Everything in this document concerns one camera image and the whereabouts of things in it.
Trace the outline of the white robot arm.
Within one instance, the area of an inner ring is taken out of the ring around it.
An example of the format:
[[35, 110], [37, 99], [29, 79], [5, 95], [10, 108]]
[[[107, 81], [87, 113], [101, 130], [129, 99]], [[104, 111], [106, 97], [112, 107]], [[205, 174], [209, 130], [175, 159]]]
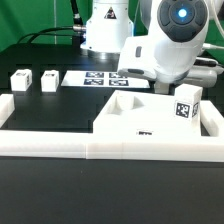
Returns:
[[129, 0], [93, 0], [81, 49], [102, 58], [117, 56], [121, 76], [175, 83], [193, 70], [209, 21], [218, 19], [223, 5], [224, 0], [140, 0], [147, 33], [136, 36]]

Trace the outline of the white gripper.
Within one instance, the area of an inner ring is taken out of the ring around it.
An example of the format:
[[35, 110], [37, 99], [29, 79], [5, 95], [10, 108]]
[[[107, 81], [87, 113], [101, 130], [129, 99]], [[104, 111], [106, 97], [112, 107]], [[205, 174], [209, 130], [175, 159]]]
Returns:
[[215, 60], [198, 57], [199, 51], [200, 46], [192, 41], [129, 37], [121, 51], [117, 72], [120, 76], [166, 84], [213, 87], [224, 68]]

